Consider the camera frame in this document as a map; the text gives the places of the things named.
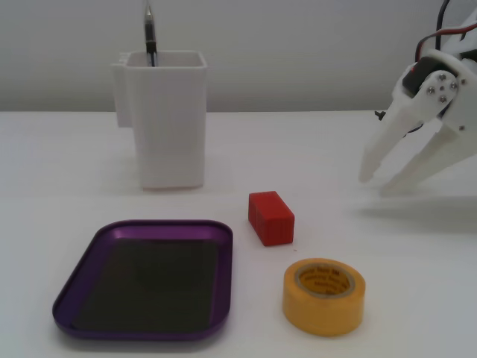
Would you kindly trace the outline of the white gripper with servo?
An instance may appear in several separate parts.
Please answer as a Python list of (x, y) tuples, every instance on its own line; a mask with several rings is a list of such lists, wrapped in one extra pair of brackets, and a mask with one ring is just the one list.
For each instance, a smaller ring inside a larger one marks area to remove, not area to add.
[(358, 179), (368, 182), (407, 133), (437, 118), (441, 127), (380, 194), (397, 195), (472, 157), (476, 150), (476, 51), (433, 51), (399, 79), (378, 131), (364, 147)]

